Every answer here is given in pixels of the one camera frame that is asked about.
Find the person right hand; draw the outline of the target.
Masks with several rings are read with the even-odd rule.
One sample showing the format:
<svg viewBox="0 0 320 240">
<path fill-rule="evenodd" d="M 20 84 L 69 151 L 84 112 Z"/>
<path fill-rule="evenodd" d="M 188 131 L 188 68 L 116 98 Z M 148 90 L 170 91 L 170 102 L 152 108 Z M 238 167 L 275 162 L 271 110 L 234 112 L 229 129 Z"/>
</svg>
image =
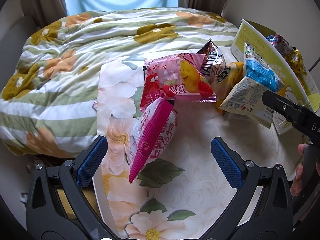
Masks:
<svg viewBox="0 0 320 240">
<path fill-rule="evenodd" d="M 304 155 L 304 148 L 306 148 L 306 146 L 308 146 L 308 144 L 299 144 L 298 145 L 298 152 L 301 156 Z M 296 175 L 294 177 L 293 183 L 291 185 L 290 188 L 290 192 L 294 197 L 297 197 L 298 195 L 300 195 L 302 188 L 303 188 L 303 182 L 302 182 L 302 175 L 304 172 L 304 168 L 303 168 L 303 164 L 300 163 L 298 164 L 297 168 L 296 168 Z"/>
</svg>

